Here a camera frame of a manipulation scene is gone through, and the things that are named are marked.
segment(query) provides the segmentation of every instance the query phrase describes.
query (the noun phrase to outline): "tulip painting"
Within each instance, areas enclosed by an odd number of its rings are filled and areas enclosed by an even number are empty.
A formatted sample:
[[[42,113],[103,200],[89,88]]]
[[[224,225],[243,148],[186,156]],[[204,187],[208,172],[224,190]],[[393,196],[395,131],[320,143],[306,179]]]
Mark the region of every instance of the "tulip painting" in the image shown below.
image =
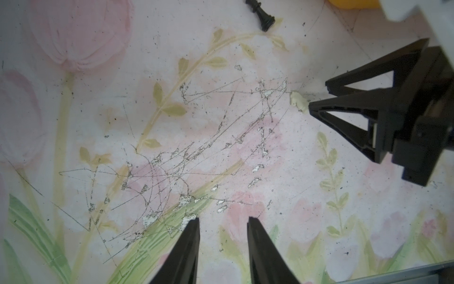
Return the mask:
[[[122,51],[131,36],[129,0],[30,0],[28,18],[38,45],[65,71],[54,151],[54,203],[64,204],[69,110],[74,72],[93,69]],[[57,242],[64,248],[64,224],[54,209]]]
[[[31,0],[36,42],[69,72],[97,67],[122,51],[131,37],[129,0]]]
[[[44,130],[32,84],[11,70],[0,76],[0,161],[25,167],[41,151]]]

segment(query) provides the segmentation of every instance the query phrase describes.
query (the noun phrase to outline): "white paint chip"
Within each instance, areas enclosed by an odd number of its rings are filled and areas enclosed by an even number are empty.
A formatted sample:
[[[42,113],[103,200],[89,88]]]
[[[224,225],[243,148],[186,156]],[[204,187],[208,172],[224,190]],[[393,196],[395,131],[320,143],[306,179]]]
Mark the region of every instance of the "white paint chip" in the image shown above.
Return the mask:
[[[260,168],[263,169],[264,167],[265,167],[264,165],[258,164],[255,168],[252,169],[252,172],[255,173],[255,172],[257,172]]]
[[[175,210],[178,210],[179,208],[185,206],[185,205],[188,205],[189,203],[191,203],[191,201],[194,199],[194,197],[190,196],[190,195],[180,195],[180,201],[178,203],[178,206],[176,208],[173,209],[173,211]]]
[[[186,228],[186,226],[188,225],[189,221],[194,220],[196,218],[197,218],[197,215],[195,215],[195,214],[191,214],[189,216],[184,216],[183,217],[183,222],[181,223],[181,226],[178,228],[178,230],[183,232],[184,228]]]
[[[247,188],[250,188],[251,186],[255,185],[256,183],[258,183],[259,181],[261,181],[262,179],[261,178],[254,178],[251,183],[247,186]]]
[[[159,212],[153,212],[150,215],[142,217],[143,228],[148,228],[149,225],[153,224],[154,221],[158,219]]]
[[[296,106],[302,113],[305,113],[309,109],[309,102],[298,92],[292,92],[290,94],[290,104]]]
[[[221,213],[222,211],[224,211],[225,209],[227,209],[227,205],[224,205],[223,207],[219,208],[217,210],[218,213]]]

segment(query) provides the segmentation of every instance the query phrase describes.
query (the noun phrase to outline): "pink tulip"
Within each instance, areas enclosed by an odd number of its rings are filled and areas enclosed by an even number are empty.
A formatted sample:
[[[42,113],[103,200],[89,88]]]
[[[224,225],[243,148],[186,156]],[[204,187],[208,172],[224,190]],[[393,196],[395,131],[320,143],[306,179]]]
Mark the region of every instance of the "pink tulip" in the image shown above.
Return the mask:
[[[0,76],[0,161],[23,168],[42,149],[41,110],[27,78],[17,71]]]
[[[375,254],[382,258],[393,257],[409,236],[410,225],[400,212],[394,212],[386,218],[379,231],[370,236],[370,243]]]
[[[246,224],[249,216],[259,218],[263,222],[265,216],[263,195],[238,191],[233,194],[232,200],[235,202],[227,208],[225,227],[233,240],[247,242]]]
[[[130,0],[30,0],[29,21],[44,52],[67,71],[87,70],[131,37]]]
[[[321,230],[323,213],[320,203],[301,198],[287,221],[289,236],[299,242],[314,239]]]

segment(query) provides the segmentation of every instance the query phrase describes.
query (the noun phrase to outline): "green leaf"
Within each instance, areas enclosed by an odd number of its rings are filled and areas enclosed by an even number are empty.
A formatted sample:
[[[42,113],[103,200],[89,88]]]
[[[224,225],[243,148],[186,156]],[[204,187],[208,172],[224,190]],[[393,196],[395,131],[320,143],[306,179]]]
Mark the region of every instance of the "green leaf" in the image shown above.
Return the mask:
[[[275,226],[271,229],[270,233],[268,234],[268,235],[270,236],[271,241],[272,241],[274,244],[276,243],[278,234],[279,234],[279,228],[278,228],[277,225],[275,225]]]
[[[156,104],[161,106],[163,103],[163,88],[158,82],[156,82],[153,87],[153,98]]]
[[[336,205],[336,203],[334,201],[328,201],[326,203],[326,205],[328,205],[331,210],[336,210],[337,209],[337,205]]]
[[[240,43],[240,45],[241,45],[241,49],[243,50],[244,55],[246,55],[250,59],[254,59],[255,60],[254,50],[250,46],[248,46],[247,44]]]
[[[110,154],[103,154],[103,155],[96,155],[93,160],[91,161],[92,165],[99,165],[99,164],[111,164],[112,161],[109,159]]]
[[[206,61],[205,64],[213,68],[222,68],[227,66],[227,60],[223,57],[216,56]]]
[[[416,251],[421,260],[425,263],[439,263],[445,261],[432,240],[423,234],[419,234],[416,238]]]
[[[144,142],[145,146],[147,146],[148,148],[157,148],[157,147],[161,147],[161,144],[156,140],[156,139],[146,139]]]
[[[339,198],[339,208],[342,209],[345,207],[345,204],[347,204],[348,201],[348,192],[345,192],[343,195],[340,196]]]
[[[249,273],[249,266],[244,259],[238,245],[234,240],[231,239],[227,230],[219,226],[219,239],[221,243],[221,252],[230,260],[236,262],[241,269],[242,283],[247,283],[248,279],[251,279]]]
[[[272,35],[270,37],[271,39],[271,42],[273,43],[273,45],[277,48],[279,48],[280,50],[283,50],[283,51],[288,51],[287,48],[285,48],[285,43],[284,43],[284,40],[282,39],[282,37],[280,36],[277,36],[277,35]]]
[[[337,174],[334,176],[334,187],[338,188],[340,187],[342,180],[344,178],[344,170],[340,170],[337,172]]]
[[[327,227],[326,231],[327,231],[328,235],[330,235],[331,237],[338,238],[341,236],[340,232],[333,226]]]
[[[317,161],[315,161],[315,163],[317,164],[317,166],[320,167],[320,169],[327,169],[327,168],[329,168],[329,165],[326,163],[326,160],[325,160],[325,159],[318,159]]]
[[[211,40],[211,44],[217,43],[221,39],[223,32],[224,31],[222,29],[218,29],[217,31],[215,31],[213,33],[213,39]]]
[[[331,149],[330,153],[328,154],[327,164],[334,165],[337,160],[337,150]]]
[[[61,281],[69,283],[71,268],[46,226],[16,197],[10,195],[9,222],[22,232],[44,258],[45,263],[56,272]]]
[[[211,191],[214,184],[220,183],[226,176],[238,170],[242,161],[238,161],[222,174],[205,183],[191,193],[198,202],[191,202],[178,208],[174,205],[158,217],[143,232],[143,237],[131,244],[123,260],[117,263],[108,284],[144,283],[156,268],[159,258],[168,252],[178,240],[179,228],[185,216],[200,215],[212,202],[217,191]]]
[[[163,112],[165,112],[168,116],[183,116],[186,113],[185,108],[178,104],[178,103],[173,103],[163,109]]]
[[[328,145],[328,140],[326,140],[326,136],[323,132],[317,133],[317,141],[322,149],[325,149]]]
[[[90,164],[91,161],[90,161],[90,153],[88,152],[87,148],[85,147],[80,147],[79,149],[79,157],[80,157],[80,160],[87,163],[87,164]]]
[[[184,72],[186,72],[188,65],[189,60],[187,60],[186,58],[180,58],[180,60],[178,61],[178,76],[181,76],[184,74]]]
[[[348,217],[347,222],[345,222],[344,224],[344,234],[349,234],[353,230],[356,224],[356,220],[357,218],[354,214]]]
[[[6,258],[6,268],[8,270],[8,280],[11,284],[32,284],[30,274],[25,270],[21,261],[18,259],[13,247],[7,240],[3,240],[3,250]]]
[[[334,189],[332,183],[331,183],[331,180],[329,179],[324,179],[320,182],[320,187],[321,189],[324,189],[324,190],[327,190],[327,191],[331,191]]]

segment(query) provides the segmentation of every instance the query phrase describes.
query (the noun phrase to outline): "painted stem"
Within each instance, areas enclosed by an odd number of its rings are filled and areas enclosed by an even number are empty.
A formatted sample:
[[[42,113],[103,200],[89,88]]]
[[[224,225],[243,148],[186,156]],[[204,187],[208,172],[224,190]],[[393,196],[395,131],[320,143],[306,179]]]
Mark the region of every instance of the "painted stem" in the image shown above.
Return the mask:
[[[247,40],[250,39],[256,35],[262,34],[261,32],[257,33],[249,33],[249,34],[244,34],[244,35],[239,35],[239,36],[232,36],[226,40],[220,41],[217,45],[211,47],[206,54],[204,54],[199,60],[197,60],[181,77],[180,79],[176,82],[176,84],[173,86],[173,88],[170,90],[170,92],[164,97],[163,103],[161,104],[160,107],[156,109],[156,111],[153,113],[153,116],[150,118],[148,121],[147,125],[145,126],[145,129],[143,130],[138,143],[136,145],[136,151],[140,152],[140,149],[142,148],[143,141],[148,137],[150,134],[151,129],[153,126],[156,124],[158,118],[160,117],[162,110],[165,106],[165,104],[168,102],[170,96],[177,90],[177,88],[183,84],[190,75],[192,75],[197,67],[199,67],[207,58],[210,56],[213,56],[216,52],[221,50],[222,48],[228,46],[231,43],[234,43],[236,41],[240,40]],[[128,174],[128,167],[123,166],[120,171],[118,171],[117,178],[113,182],[113,185],[108,189],[107,192],[107,197],[110,198],[110,200],[113,200],[115,195],[118,193],[119,189],[121,188],[121,184],[125,180]],[[103,220],[105,216],[107,216],[107,213],[109,211],[108,209],[108,204],[101,203],[99,204],[96,208],[102,209],[103,214],[98,214],[94,219],[96,220],[99,217],[99,222],[97,226],[101,226],[103,223]],[[82,242],[82,245],[80,249],[77,252],[76,256],[76,261],[74,263],[74,267],[72,269],[72,275],[71,275],[71,281],[70,284],[74,284],[77,281],[77,278],[79,277],[79,272],[82,269],[82,264],[86,255],[86,251],[88,248],[88,244],[90,243],[93,235],[95,234],[97,230],[90,230],[84,237],[84,240]]]
[[[35,215],[35,217],[39,220],[43,220],[43,216],[41,215],[41,211],[38,206],[38,202],[36,202],[36,198],[34,195],[34,189],[31,187],[29,183],[29,179],[27,178],[27,175],[25,174],[24,169],[17,169],[17,173],[20,176],[20,181],[22,182],[22,186],[24,187],[25,190],[25,196],[27,197],[27,203],[29,205],[29,208],[31,212]]]
[[[53,202],[59,207],[64,205],[64,178],[59,172],[64,170],[66,164],[66,140],[68,136],[69,109],[73,98],[73,83],[74,75],[68,72],[61,91],[54,151]],[[60,218],[57,206],[54,206],[55,241],[64,252],[64,223]]]
[[[323,152],[325,153],[325,160],[328,161],[328,153],[326,152],[326,149],[323,149]],[[334,177],[333,177],[333,169],[332,167],[329,167],[330,171],[330,179],[331,179],[331,184],[334,185]],[[340,226],[340,234],[344,234],[344,228],[342,227],[342,218],[341,218],[341,211],[339,210],[339,198],[337,197],[337,189],[334,188],[334,197],[336,199],[336,212],[337,216],[339,217],[339,226]]]

